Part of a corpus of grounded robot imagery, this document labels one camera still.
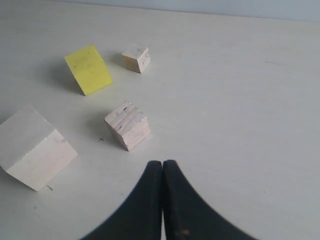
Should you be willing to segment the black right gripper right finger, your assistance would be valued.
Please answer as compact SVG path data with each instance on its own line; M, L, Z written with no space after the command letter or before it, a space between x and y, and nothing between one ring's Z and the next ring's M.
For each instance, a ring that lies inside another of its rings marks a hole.
M253 240L211 208L175 160L162 168L162 209L167 240Z

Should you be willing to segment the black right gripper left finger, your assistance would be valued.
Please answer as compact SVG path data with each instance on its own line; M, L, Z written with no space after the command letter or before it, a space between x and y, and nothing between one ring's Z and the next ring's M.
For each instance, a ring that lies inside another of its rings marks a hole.
M121 206L84 240L160 240L162 163L149 161Z

